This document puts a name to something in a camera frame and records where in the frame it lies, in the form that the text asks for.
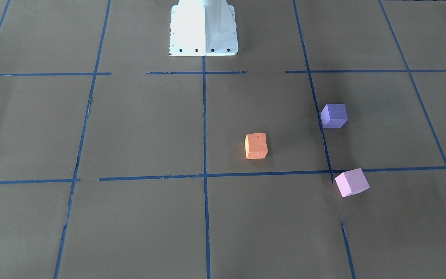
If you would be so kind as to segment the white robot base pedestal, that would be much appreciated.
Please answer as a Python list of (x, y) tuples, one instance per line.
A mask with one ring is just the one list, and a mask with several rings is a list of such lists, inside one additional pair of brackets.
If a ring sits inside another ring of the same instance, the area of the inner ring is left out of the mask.
[(235, 9), (226, 0), (180, 0), (170, 16), (171, 57), (238, 54)]

